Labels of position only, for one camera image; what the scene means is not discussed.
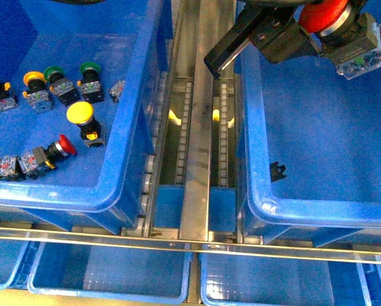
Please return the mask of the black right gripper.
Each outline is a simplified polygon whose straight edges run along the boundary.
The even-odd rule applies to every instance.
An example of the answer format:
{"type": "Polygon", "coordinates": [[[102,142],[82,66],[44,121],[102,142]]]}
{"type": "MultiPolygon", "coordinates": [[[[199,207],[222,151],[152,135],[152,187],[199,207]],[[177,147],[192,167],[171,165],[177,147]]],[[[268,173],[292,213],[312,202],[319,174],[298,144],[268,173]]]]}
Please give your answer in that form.
{"type": "Polygon", "coordinates": [[[318,56],[321,49],[294,18],[296,10],[313,1],[245,1],[234,25],[207,53],[204,63],[215,77],[237,58],[248,44],[273,64],[304,56],[318,56]]]}

